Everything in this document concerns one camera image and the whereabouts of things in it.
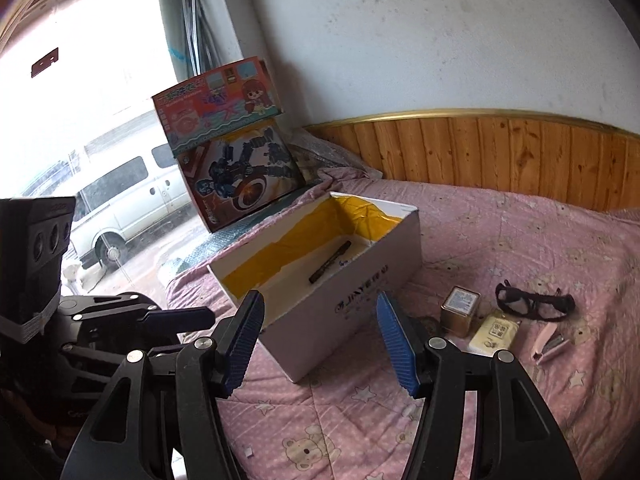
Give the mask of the wooden headboard panel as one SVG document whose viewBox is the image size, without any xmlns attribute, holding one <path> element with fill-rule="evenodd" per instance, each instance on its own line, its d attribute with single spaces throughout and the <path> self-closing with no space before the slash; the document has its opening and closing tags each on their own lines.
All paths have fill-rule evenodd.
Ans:
<svg viewBox="0 0 640 480">
<path fill-rule="evenodd" d="M 415 110 L 308 126 L 387 179 L 489 188 L 595 211 L 639 205 L 638 134 L 525 110 Z"/>
</svg>

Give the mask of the black marker pen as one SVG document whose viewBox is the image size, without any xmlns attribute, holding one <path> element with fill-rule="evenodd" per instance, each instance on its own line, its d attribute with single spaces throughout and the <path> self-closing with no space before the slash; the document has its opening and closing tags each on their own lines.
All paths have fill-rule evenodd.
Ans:
<svg viewBox="0 0 640 480">
<path fill-rule="evenodd" d="M 345 240 L 344 243 L 341 244 L 341 246 L 337 248 L 337 250 L 332 255 L 330 255 L 329 258 L 327 258 L 326 261 L 322 263 L 322 265 L 319 266 L 313 274 L 311 274 L 311 276 L 308 278 L 308 282 L 310 284 L 316 284 L 320 280 L 320 278 L 322 278 L 323 274 L 325 274 L 326 271 L 329 270 L 332 264 L 336 260 L 341 258 L 341 256 L 345 255 L 345 252 L 349 250 L 350 246 L 352 246 L 352 242 L 350 240 Z"/>
</svg>

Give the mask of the bubble wrap at headboard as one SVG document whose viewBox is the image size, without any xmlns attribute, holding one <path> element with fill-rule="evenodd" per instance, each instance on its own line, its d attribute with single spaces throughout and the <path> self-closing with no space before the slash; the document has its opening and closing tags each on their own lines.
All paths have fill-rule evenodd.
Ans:
<svg viewBox="0 0 640 480">
<path fill-rule="evenodd" d="M 307 183 L 320 181 L 320 171 L 331 168 L 352 168 L 373 179 L 383 177 L 381 170 L 369 166 L 347 148 L 317 138 L 304 128 L 288 130 L 284 142 Z"/>
</svg>

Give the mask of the white cardboard box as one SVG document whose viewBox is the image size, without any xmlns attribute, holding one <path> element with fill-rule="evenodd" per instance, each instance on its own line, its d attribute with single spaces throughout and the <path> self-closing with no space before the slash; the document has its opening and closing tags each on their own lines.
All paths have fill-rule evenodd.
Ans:
<svg viewBox="0 0 640 480">
<path fill-rule="evenodd" d="M 281 214 L 209 265 L 234 304 L 262 294 L 259 340 L 291 382 L 369 321 L 380 292 L 398 292 L 421 266 L 418 208 L 344 193 Z"/>
</svg>

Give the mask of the pink girl toy box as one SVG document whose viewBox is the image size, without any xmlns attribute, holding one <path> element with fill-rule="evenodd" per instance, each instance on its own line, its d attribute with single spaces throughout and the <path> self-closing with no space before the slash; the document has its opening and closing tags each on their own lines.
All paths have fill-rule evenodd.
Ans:
<svg viewBox="0 0 640 480">
<path fill-rule="evenodd" d="M 193 76 L 153 96 L 172 154 L 282 113 L 264 60 L 253 56 Z"/>
</svg>

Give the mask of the gold square tin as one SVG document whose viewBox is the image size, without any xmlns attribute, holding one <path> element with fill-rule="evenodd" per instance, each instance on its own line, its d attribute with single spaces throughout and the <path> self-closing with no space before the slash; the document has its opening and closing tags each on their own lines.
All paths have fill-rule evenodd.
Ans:
<svg viewBox="0 0 640 480">
<path fill-rule="evenodd" d="M 480 294 L 474 290 L 454 286 L 440 306 L 440 326 L 445 332 L 464 338 L 468 336 Z"/>
</svg>

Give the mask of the black safety glasses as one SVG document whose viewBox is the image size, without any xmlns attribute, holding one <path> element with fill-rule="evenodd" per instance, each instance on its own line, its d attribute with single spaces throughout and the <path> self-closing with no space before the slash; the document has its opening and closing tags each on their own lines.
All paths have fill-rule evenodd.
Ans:
<svg viewBox="0 0 640 480">
<path fill-rule="evenodd" d="M 526 292 L 513 287 L 509 281 L 499 283 L 495 289 L 498 308 L 505 314 L 526 320 L 557 323 L 564 321 L 576 310 L 572 295 L 554 295 Z"/>
</svg>

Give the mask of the white van outside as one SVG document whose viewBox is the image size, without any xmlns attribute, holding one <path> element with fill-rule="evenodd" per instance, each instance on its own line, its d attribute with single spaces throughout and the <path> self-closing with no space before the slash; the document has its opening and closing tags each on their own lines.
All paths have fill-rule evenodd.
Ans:
<svg viewBox="0 0 640 480">
<path fill-rule="evenodd" d="M 117 268 L 128 245 L 190 205 L 156 114 L 131 119 L 38 174 L 26 197 L 75 196 L 70 252 L 85 270 Z"/>
</svg>

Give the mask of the beige tissue pack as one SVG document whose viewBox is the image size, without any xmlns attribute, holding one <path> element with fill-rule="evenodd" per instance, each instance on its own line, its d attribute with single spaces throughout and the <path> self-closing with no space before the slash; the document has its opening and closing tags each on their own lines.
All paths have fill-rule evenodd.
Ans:
<svg viewBox="0 0 640 480">
<path fill-rule="evenodd" d="M 493 356 L 500 350 L 509 350 L 519 328 L 518 321 L 498 311 L 491 312 L 480 323 L 466 351 L 477 356 Z"/>
</svg>

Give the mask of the robot toy box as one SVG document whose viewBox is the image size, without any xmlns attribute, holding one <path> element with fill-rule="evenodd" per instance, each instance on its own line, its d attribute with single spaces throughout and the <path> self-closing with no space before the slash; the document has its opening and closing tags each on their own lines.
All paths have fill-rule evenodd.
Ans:
<svg viewBox="0 0 640 480">
<path fill-rule="evenodd" d="M 273 119 L 218 136 L 177 156 L 192 203 L 215 233 L 305 184 Z"/>
</svg>

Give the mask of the pink stapler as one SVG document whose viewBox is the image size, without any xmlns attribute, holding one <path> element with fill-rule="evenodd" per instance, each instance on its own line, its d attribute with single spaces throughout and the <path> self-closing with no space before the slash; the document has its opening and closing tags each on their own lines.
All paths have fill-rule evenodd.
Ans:
<svg viewBox="0 0 640 480">
<path fill-rule="evenodd" d="M 536 365 L 547 363 L 562 354 L 569 344 L 559 323 L 547 323 L 533 344 L 532 359 Z"/>
</svg>

